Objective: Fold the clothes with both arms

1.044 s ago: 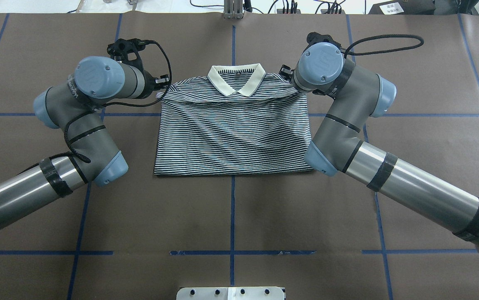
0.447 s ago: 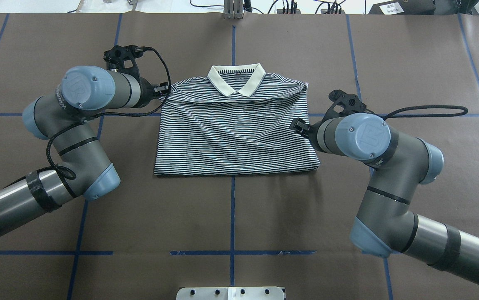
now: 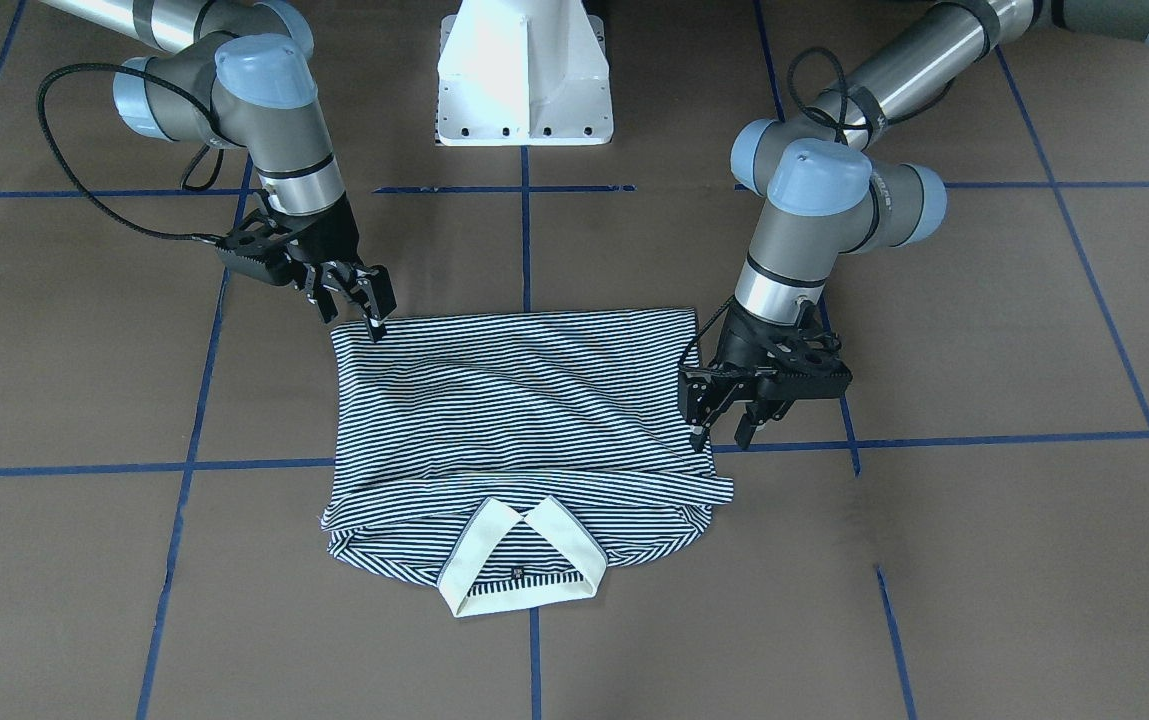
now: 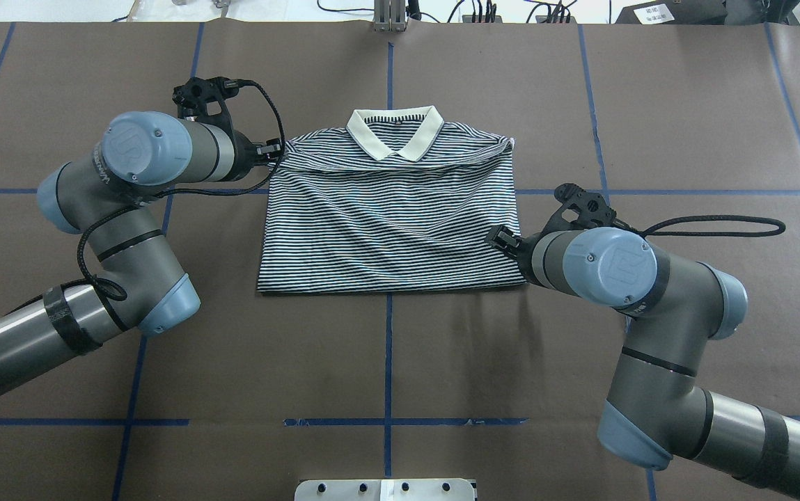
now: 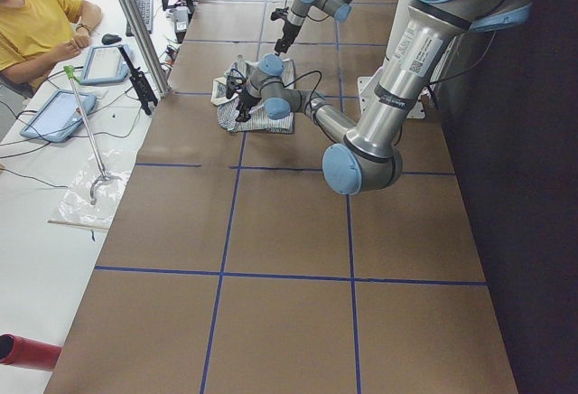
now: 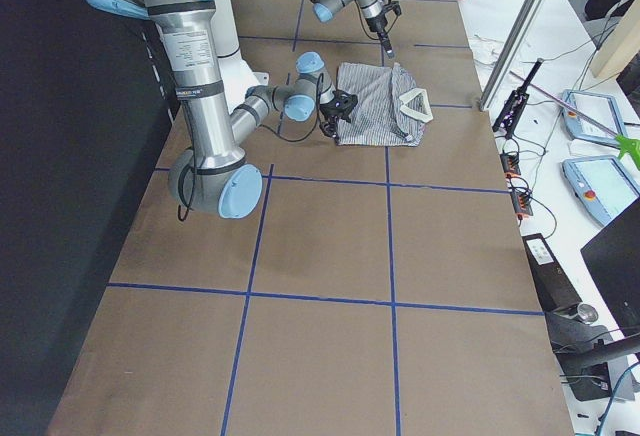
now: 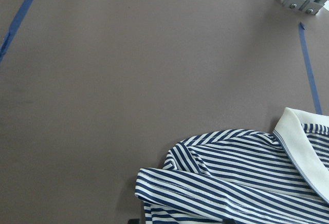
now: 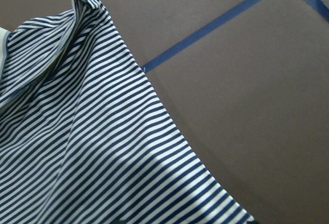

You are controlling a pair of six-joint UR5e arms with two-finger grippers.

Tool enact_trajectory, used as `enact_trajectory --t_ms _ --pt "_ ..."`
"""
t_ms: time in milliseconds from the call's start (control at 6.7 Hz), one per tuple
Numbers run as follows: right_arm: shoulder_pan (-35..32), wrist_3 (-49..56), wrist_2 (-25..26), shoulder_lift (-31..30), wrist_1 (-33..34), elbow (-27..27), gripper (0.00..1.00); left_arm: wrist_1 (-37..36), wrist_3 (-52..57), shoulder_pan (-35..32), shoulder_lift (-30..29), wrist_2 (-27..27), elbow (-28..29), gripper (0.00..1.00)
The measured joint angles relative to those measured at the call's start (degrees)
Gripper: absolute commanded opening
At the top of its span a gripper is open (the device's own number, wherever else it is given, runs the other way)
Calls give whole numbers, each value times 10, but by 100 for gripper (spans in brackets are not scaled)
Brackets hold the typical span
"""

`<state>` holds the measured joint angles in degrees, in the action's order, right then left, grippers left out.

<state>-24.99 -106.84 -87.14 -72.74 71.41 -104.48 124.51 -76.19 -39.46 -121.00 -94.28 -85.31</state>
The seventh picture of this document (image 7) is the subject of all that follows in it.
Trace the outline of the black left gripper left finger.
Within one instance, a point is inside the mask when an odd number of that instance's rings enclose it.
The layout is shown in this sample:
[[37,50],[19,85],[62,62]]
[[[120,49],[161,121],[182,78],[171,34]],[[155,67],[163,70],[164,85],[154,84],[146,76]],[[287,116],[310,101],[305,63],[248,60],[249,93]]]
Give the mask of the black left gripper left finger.
[[127,224],[140,224],[140,219],[129,219]]

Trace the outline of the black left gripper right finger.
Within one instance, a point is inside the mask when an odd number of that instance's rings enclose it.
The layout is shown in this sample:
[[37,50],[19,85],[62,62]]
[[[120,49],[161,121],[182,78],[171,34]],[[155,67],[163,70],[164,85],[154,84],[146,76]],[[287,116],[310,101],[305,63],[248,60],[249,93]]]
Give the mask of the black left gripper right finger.
[[223,219],[222,224],[234,224],[234,219]]

